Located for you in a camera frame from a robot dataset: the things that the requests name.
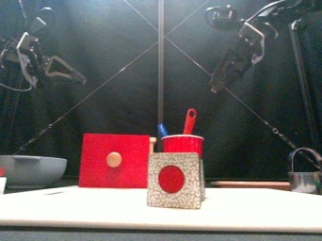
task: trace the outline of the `gray bowl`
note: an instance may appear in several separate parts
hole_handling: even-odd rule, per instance
[[[58,182],[66,172],[67,159],[0,155],[0,168],[6,168],[8,188],[43,188]]]

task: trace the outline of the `red wooden block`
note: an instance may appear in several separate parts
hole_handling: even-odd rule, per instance
[[[79,186],[146,188],[149,147],[150,136],[84,134]]]

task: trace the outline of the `table surface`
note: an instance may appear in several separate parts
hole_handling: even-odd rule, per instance
[[[0,225],[174,231],[322,233],[322,196],[207,188],[202,209],[149,207],[146,189],[51,188],[0,196]]]

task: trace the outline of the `round knob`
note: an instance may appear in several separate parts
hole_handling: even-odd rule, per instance
[[[109,167],[111,168],[117,168],[122,162],[122,156],[119,153],[110,153],[106,157],[106,162],[107,162],[107,165]]]

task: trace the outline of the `blue pen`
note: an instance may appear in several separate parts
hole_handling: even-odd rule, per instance
[[[159,130],[159,133],[161,133],[161,137],[169,136],[166,126],[162,123],[158,125],[158,130]]]

